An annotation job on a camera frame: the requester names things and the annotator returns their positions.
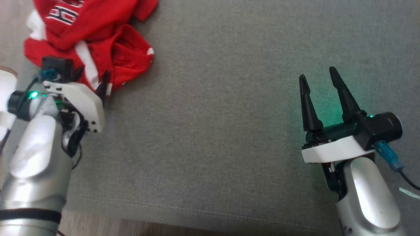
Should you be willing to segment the white basket brown rim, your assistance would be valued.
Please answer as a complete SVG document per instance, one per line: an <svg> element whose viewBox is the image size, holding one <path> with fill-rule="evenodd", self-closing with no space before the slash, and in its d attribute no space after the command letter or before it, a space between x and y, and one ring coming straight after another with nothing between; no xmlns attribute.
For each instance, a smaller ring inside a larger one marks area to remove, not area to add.
<svg viewBox="0 0 420 236"><path fill-rule="evenodd" d="M12 128L16 116L7 110L10 95L16 90L17 73L0 65L0 142L5 138L6 132Z"/></svg>

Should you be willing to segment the red shorts white stripes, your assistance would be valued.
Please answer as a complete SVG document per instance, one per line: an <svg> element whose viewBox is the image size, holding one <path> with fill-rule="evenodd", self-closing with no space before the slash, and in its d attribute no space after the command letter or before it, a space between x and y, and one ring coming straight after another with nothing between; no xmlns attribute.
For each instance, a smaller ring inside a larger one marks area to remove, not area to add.
<svg viewBox="0 0 420 236"><path fill-rule="evenodd" d="M93 91L98 89L102 77L108 72L107 95L145 73L154 58L153 48L128 24L119 26L108 39L80 41L68 50L57 49L46 40L30 36L24 42L24 54L36 66L41 66L45 56L71 59L76 68L84 67L77 82Z"/></svg>

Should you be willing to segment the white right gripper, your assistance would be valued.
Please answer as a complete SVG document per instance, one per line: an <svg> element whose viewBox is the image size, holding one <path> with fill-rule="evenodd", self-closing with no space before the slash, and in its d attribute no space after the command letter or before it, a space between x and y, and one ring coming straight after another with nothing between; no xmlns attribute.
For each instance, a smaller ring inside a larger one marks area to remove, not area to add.
<svg viewBox="0 0 420 236"><path fill-rule="evenodd" d="M310 98L311 90L306 77L300 75L303 130L307 131L302 156L305 163L321 164L327 187L331 191L345 194L347 191L343 171L345 163L358 157L367 157L374 161L374 151L365 151L353 137L357 127L353 122L366 117L366 112L360 109L334 66L330 66L329 73L339 96L344 123L324 128Z"/></svg>

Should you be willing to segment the grey fabric sofa ottoman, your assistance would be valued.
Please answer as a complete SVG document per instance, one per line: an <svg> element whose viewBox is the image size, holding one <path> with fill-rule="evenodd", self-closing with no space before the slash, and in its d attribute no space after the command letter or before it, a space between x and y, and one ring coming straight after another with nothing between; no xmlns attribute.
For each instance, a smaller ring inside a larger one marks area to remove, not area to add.
<svg viewBox="0 0 420 236"><path fill-rule="evenodd" d="M329 67L420 185L420 0L162 0L135 29L155 58L83 139L67 210L251 236L341 236L321 166L304 163L299 76L342 122Z"/></svg>

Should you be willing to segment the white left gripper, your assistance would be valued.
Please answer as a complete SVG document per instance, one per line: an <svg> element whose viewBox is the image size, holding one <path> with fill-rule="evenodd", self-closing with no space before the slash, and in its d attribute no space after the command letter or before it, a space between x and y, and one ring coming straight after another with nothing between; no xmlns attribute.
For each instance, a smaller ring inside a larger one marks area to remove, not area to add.
<svg viewBox="0 0 420 236"><path fill-rule="evenodd" d="M101 77L95 93L88 86L76 83L84 72L84 66L73 71L73 82L43 82L53 95L63 126L62 148L68 155L75 155L86 132L101 133L105 127L104 106L111 72Z"/></svg>

